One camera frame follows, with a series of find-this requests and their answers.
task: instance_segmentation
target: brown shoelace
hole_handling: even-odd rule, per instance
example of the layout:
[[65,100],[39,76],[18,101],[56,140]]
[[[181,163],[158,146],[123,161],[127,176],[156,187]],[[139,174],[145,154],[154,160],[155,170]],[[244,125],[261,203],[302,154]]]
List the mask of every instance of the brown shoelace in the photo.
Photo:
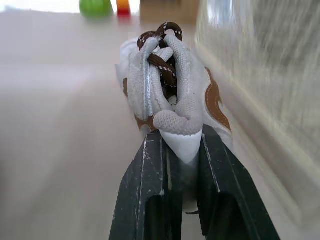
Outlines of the brown shoelace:
[[[183,33],[181,28],[174,22],[165,22],[162,24],[157,31],[147,31],[142,34],[137,45],[139,50],[145,45],[148,38],[160,37],[159,47],[161,49],[168,47],[164,41],[168,30],[173,30],[175,36],[182,41]],[[161,85],[163,89],[164,96],[169,99],[171,96],[177,95],[177,76],[176,76],[176,61],[172,56],[167,62],[156,54],[151,53],[148,62],[154,65],[160,72]]]

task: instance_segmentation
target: white surface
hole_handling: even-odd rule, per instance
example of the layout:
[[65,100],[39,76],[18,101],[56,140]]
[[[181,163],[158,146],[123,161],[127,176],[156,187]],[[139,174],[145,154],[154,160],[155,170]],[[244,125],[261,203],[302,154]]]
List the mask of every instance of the white surface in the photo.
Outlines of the white surface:
[[[124,41],[157,27],[0,14],[0,239],[108,239],[143,142],[115,64]],[[183,239],[198,239],[197,216],[184,223]]]

